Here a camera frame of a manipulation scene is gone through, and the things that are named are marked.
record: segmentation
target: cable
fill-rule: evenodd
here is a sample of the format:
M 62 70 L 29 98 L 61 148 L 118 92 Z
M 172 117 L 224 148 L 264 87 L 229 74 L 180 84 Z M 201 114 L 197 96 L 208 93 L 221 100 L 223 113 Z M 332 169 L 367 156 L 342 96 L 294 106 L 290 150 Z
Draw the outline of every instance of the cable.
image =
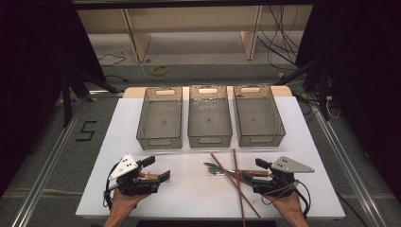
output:
M 312 199 L 310 198 L 310 193 L 309 193 L 309 190 L 307 189 L 306 185 L 300 181 L 298 181 L 298 183 L 300 183 L 306 189 L 307 196 L 309 197 L 309 203 L 307 203 L 305 197 L 297 189 L 295 189 L 295 192 L 298 194 L 298 196 L 301 198 L 301 200 L 303 200 L 305 203 L 304 218 L 307 218 L 306 215 L 309 212 L 310 207 L 312 206 Z
M 294 22 L 291 25 L 291 29 L 289 30 L 289 33 L 291 33 L 292 29 L 294 28 L 295 22 L 297 21 L 299 7 L 300 7 L 300 5 L 298 4 L 297 5 L 297 11 L 295 12 L 295 19 L 294 19 Z
M 122 80 L 128 82 L 127 79 L 123 79 L 123 78 L 121 78 L 121 77 L 119 77 L 119 76 L 117 76 L 117 75 L 113 75 L 113 74 L 111 74 L 111 75 L 106 75 L 106 76 L 104 76 L 104 77 L 105 77 L 105 78 L 109 78 L 109 77 L 119 78 L 119 79 L 122 79 Z
M 265 34 L 264 31 L 262 31 L 262 34 L 263 34 L 263 36 L 264 36 L 269 42 L 271 42 L 271 44 L 273 44 L 275 47 L 280 48 L 280 49 L 282 49 L 282 50 L 288 51 L 287 49 L 283 48 L 282 46 L 280 46 L 280 45 L 278 45 L 278 44 L 275 44 L 273 41 L 271 41 L 271 40 L 269 39 L 269 37 Z
M 305 103 L 306 106 L 308 107 L 308 111 L 306 113 L 302 113 L 302 115 L 309 115 L 310 113 L 312 113 L 312 108 L 310 107 L 309 103 L 306 101 L 303 101 L 302 99 L 298 99 L 297 100 L 300 101 L 300 103 Z
M 147 73 L 145 73 L 145 69 L 144 66 L 142 66 L 141 62 L 138 62 L 138 64 L 141 66 L 142 72 L 144 74 L 144 77 L 147 79 L 155 79 L 155 80 L 160 80 L 160 81 L 164 81 L 164 82 L 190 82 L 190 83 L 195 83 L 195 84 L 199 84 L 199 85 L 212 85 L 214 83 L 199 83 L 196 81 L 192 81 L 192 80 L 174 80 L 174 79 L 158 79 L 158 78 L 151 78 L 147 75 Z
M 154 76 L 164 76 L 168 72 L 167 66 L 164 65 L 156 65 L 151 68 L 151 73 Z
M 265 204 L 265 205 L 271 205 L 271 204 L 274 203 L 278 198 L 280 198 L 281 196 L 283 196 L 284 194 L 286 194 L 289 190 L 293 190 L 293 187 L 294 187 L 293 184 L 289 184 L 289 185 L 284 186 L 284 187 L 282 187 L 282 188 L 279 188 L 279 189 L 276 189 L 276 190 L 272 190 L 272 191 L 270 191 L 270 192 L 268 192 L 268 193 L 263 194 L 262 197 L 261 197 L 261 200 L 262 200 L 263 204 Z M 280 193 L 277 197 L 275 197 L 273 201 L 268 202 L 268 203 L 265 203 L 265 201 L 263 200 L 263 199 L 265 199 L 265 196 L 268 196 L 268 195 L 271 194 L 271 193 L 279 192 L 279 191 L 282 191 L 282 190 L 285 190 L 285 191 L 282 192 L 282 193 Z
M 117 168 L 117 166 L 118 166 L 118 163 L 115 164 L 115 165 L 112 167 L 112 170 L 110 170 L 110 173 L 109 173 L 109 175 L 107 176 L 106 189 L 105 189 L 104 192 L 103 192 L 103 206 L 104 206 L 104 207 L 108 206 L 108 207 L 109 207 L 109 210 L 112 210 L 112 205 L 113 205 L 113 199 L 112 199 L 112 197 L 110 196 L 111 190 L 109 189 L 109 183 L 110 183 L 109 177 L 110 177 L 110 175 L 113 173 L 113 171 Z
M 290 49 L 291 52 L 294 54 L 295 51 L 292 50 L 291 44 L 290 44 L 288 41 L 290 41 L 290 42 L 292 43 L 292 45 L 294 45 L 294 46 L 297 47 L 298 49 L 299 49 L 299 46 L 298 46 L 297 44 L 295 44 L 295 43 L 290 39 L 290 37 L 287 35 L 287 33 L 284 31 L 284 24 L 283 24 L 284 6 L 282 5 L 282 6 L 280 6 L 280 8 L 279 8 L 279 12 L 280 12 L 280 22 L 278 22 L 277 19 L 276 19 L 276 17 L 274 16 L 274 13 L 273 13 L 273 11 L 272 11 L 271 6 L 269 6 L 269 8 L 270 8 L 270 13 L 271 13 L 271 15 L 272 15 L 272 17 L 273 17 L 273 19 L 274 19 L 274 22 L 275 22 L 275 24 L 276 24 L 276 26 L 277 26 L 276 32 L 278 32 L 278 31 L 280 30 L 280 32 L 281 32 L 281 34 L 282 34 L 282 38 L 283 38 L 282 44 L 284 44 L 284 46 L 287 46 L 287 44 L 288 44 L 289 49 Z M 294 20 L 294 22 L 293 22 L 293 24 L 292 24 L 291 31 L 292 31 L 293 25 L 294 25 L 295 22 L 296 22 L 296 19 L 297 19 L 297 16 L 295 17 L 295 20 Z
M 282 54 L 278 53 L 275 49 L 271 48 L 270 46 L 267 46 L 267 45 L 259 38 L 259 36 L 256 36 L 256 37 L 257 37 L 257 39 L 258 39 L 268 50 L 271 50 L 272 52 L 274 52 L 274 54 L 280 56 L 281 58 L 283 58 L 284 60 L 288 61 L 289 63 L 294 64 L 294 62 L 293 62 L 292 60 L 289 60 L 288 58 L 284 57 Z
M 368 227 L 368 224 L 363 220 L 360 214 L 354 209 L 354 207 L 342 196 L 339 192 L 335 191 L 336 195 L 354 212 L 357 218 L 362 222 L 363 226 Z
M 272 43 L 273 43 L 273 41 L 274 41 L 274 38 L 277 36 L 277 33 L 278 33 L 278 27 L 277 27 L 277 29 L 276 29 L 276 31 L 275 31 L 275 33 L 274 33 L 273 38 L 271 39 L 271 42 L 270 42 L 269 47 L 266 46 L 266 48 L 268 49 L 268 62 L 269 62 L 269 64 L 270 64 L 271 66 L 273 66 L 273 67 L 275 67 L 275 68 L 277 68 L 277 69 L 283 69 L 283 68 L 281 68 L 281 67 L 278 67 L 278 66 L 274 65 L 274 64 L 271 62 L 271 60 L 270 60 L 270 52 L 269 52 L 269 50 L 272 50 L 271 45 L 272 45 Z
M 311 116 L 309 117 L 309 119 L 306 120 L 306 124 L 307 124 L 307 122 L 310 121 L 310 119 L 312 119 L 312 117 L 313 117 L 318 111 L 319 111 L 319 109 L 318 109 L 317 111 L 315 111 L 315 113 L 313 113 L 313 115 L 311 115 Z
M 327 112 L 328 112 L 328 113 L 330 114 L 330 116 L 333 117 L 334 119 L 339 118 L 339 117 L 340 117 L 341 111 L 339 110 L 339 112 L 337 113 L 337 115 L 333 115 L 333 114 L 330 112 L 329 108 L 328 108 L 328 103 L 329 103 L 329 102 L 330 102 L 330 100 L 327 100 L 327 102 L 326 102 L 326 109 L 327 109 Z
M 112 56 L 112 57 L 115 57 L 115 58 L 120 58 L 120 59 L 122 59 L 122 60 L 116 61 L 116 62 L 114 62 L 114 63 L 112 63 L 112 64 L 103 64 L 103 66 L 113 66 L 113 65 L 118 64 L 118 63 L 120 63 L 120 62 L 122 62 L 122 61 L 124 61 L 124 60 L 126 59 L 126 57 L 116 56 L 116 55 L 112 55 L 112 54 L 106 54 L 106 55 L 104 55 L 103 57 L 99 58 L 98 60 L 103 60 L 103 59 L 104 59 L 105 57 L 107 57 L 107 56 Z

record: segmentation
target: chopsticks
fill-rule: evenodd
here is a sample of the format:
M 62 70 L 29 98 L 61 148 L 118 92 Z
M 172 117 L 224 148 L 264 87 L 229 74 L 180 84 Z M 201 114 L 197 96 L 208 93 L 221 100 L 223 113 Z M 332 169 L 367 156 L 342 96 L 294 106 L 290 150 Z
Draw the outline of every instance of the chopsticks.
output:
M 234 182 L 234 180 L 230 177 L 230 175 L 228 174 L 227 170 L 225 170 L 225 168 L 221 165 L 221 163 L 218 161 L 218 158 L 216 158 L 216 156 L 211 153 L 210 155 L 212 155 L 213 159 L 216 161 L 216 163 L 218 164 L 218 166 L 224 171 L 224 175 L 228 178 L 228 180 L 230 180 L 230 182 L 234 185 L 234 187 L 238 190 L 238 193 L 241 195 L 242 198 L 244 198 L 244 200 L 251 206 L 251 208 L 253 209 L 253 211 L 256 213 L 256 215 L 260 217 L 259 213 L 257 213 L 257 211 L 254 209 L 254 207 L 252 206 L 251 202 L 247 199 L 247 197 L 244 195 L 244 193 L 240 190 L 240 188 L 238 189 L 238 185 Z
M 245 227 L 245 216 L 244 216 L 244 205 L 242 204 L 242 197 L 241 197 L 241 182 L 239 181 L 239 172 L 238 172 L 238 164 L 236 162 L 236 155 L 235 149 L 233 149 L 234 155 L 234 163 L 235 163 L 235 173 L 236 173 L 236 183 L 238 184 L 238 196 L 239 196 L 239 203 L 241 204 L 241 216 L 242 216 L 242 225 Z

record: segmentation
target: translucent plastic container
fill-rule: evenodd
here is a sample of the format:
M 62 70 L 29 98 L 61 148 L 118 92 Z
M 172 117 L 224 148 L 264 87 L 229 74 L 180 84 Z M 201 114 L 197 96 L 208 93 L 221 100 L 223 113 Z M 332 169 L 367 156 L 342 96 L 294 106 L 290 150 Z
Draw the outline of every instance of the translucent plastic container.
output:
M 147 88 L 136 139 L 142 149 L 182 148 L 183 88 Z
M 268 84 L 234 86 L 235 123 L 240 147 L 278 147 L 286 135 Z
M 224 85 L 194 85 L 189 93 L 188 139 L 191 148 L 228 148 L 233 128 Z

